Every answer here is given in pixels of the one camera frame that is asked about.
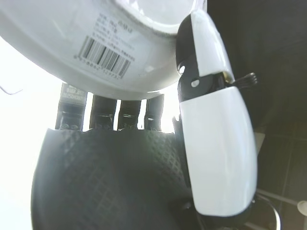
barcode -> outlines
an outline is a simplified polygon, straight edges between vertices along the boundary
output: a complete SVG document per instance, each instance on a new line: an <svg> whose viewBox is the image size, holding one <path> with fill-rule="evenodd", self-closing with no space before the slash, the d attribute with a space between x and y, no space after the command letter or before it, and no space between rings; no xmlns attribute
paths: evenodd
<svg viewBox="0 0 307 230"><path fill-rule="evenodd" d="M79 56L101 66L102 69L107 69L119 75L121 78L125 75L131 63L89 36L86 36Z"/></svg>

white round object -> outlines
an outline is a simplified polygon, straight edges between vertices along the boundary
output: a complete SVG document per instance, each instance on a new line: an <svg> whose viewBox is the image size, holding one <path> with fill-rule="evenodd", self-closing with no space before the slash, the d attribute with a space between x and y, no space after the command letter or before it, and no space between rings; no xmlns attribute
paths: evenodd
<svg viewBox="0 0 307 230"><path fill-rule="evenodd" d="M301 214L303 214L305 217L307 217L307 201L302 200L302 201L298 202L297 209Z"/></svg>
<svg viewBox="0 0 307 230"><path fill-rule="evenodd" d="M0 35L77 88L139 100L179 79L175 35L181 21L204 7L203 2L1 0Z"/></svg>

barcode label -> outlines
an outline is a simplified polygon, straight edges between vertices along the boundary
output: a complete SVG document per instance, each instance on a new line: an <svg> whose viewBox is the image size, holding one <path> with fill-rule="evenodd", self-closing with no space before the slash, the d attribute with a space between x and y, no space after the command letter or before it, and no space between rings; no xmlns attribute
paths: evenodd
<svg viewBox="0 0 307 230"><path fill-rule="evenodd" d="M131 63L117 52L89 36L86 36L79 56L99 65L102 69L107 69L119 75L121 78L125 75Z"/></svg>

robotic hand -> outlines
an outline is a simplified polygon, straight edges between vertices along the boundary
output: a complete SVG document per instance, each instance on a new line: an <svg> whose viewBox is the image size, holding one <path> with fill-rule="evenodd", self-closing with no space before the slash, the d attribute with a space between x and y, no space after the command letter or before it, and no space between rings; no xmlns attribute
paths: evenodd
<svg viewBox="0 0 307 230"><path fill-rule="evenodd" d="M203 10L181 23L176 61L185 68L178 95L195 208L205 216L238 215L256 192L253 129L221 37Z"/></svg>

barcode number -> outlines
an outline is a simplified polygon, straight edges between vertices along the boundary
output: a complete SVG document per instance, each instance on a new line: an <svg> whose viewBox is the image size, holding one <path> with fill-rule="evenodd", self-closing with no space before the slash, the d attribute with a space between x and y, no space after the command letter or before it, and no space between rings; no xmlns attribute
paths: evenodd
<svg viewBox="0 0 307 230"><path fill-rule="evenodd" d="M102 69L107 69L119 75L121 78L125 75L131 63L89 36L86 36L79 56L101 66Z"/></svg>

